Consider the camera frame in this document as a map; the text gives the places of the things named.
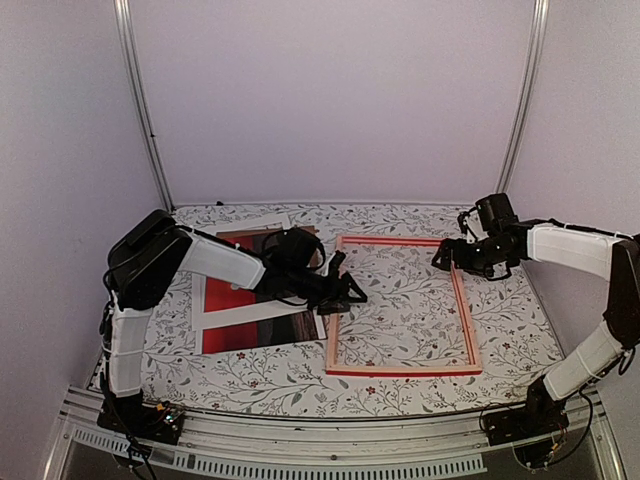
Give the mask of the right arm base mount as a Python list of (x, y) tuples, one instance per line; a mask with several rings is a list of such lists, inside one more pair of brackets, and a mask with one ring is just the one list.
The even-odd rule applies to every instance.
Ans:
[(485, 414), (482, 410), (479, 415), (479, 427), (487, 436), (491, 446), (550, 434), (556, 430), (561, 432), (559, 440), (540, 441), (514, 450), (515, 458), (520, 465), (532, 471), (547, 469), (570, 458), (584, 443), (594, 417), (594, 403), (584, 391), (587, 387), (594, 385), (595, 381), (588, 380), (577, 390), (578, 395), (589, 405), (587, 425), (572, 449), (562, 458), (558, 458), (558, 451), (568, 438), (569, 419), (565, 406), (571, 395), (561, 400), (553, 400), (544, 385), (545, 379), (546, 376), (542, 375), (528, 387), (525, 404), (522, 407), (507, 407), (506, 410), (489, 414)]

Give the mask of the red wooden picture frame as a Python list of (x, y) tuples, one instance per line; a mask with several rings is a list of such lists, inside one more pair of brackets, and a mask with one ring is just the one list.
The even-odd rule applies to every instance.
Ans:
[[(443, 242), (440, 238), (367, 236), (367, 235), (338, 235), (336, 249), (342, 250), (347, 245), (377, 245), (377, 246), (412, 246), (438, 249)], [(468, 354), (468, 363), (449, 366), (354, 366), (338, 363), (339, 314), (329, 316), (327, 328), (327, 346), (325, 371), (328, 375), (343, 375), (356, 377), (444, 377), (471, 376), (483, 372), (483, 365), (478, 342), (475, 334), (471, 312), (465, 293), (464, 281), (451, 264), (450, 277), (457, 303), (457, 312), (462, 324), (462, 333)]]

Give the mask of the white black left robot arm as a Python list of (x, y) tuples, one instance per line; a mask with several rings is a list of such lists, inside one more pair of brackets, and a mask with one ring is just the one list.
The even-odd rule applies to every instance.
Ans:
[(353, 277), (341, 272), (346, 256), (325, 254), (311, 232), (292, 227), (270, 232), (259, 251), (177, 223), (155, 210), (117, 242), (107, 256), (103, 284), (109, 299), (100, 335), (107, 365), (102, 385), (116, 399), (111, 419), (128, 434), (148, 426), (148, 412), (131, 397), (141, 393), (141, 362), (153, 309), (174, 276), (190, 272), (240, 289), (301, 306), (321, 315), (343, 313), (368, 297)]

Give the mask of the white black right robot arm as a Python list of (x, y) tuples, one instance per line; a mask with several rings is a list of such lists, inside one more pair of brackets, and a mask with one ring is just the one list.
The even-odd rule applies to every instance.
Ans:
[(458, 216), (461, 235), (442, 241), (433, 266), (488, 281), (521, 263), (563, 342), (566, 356), (528, 388), (532, 401), (517, 427), (537, 436), (558, 403), (625, 369), (639, 345), (639, 239), (556, 219), (522, 220), (505, 193), (490, 194)]

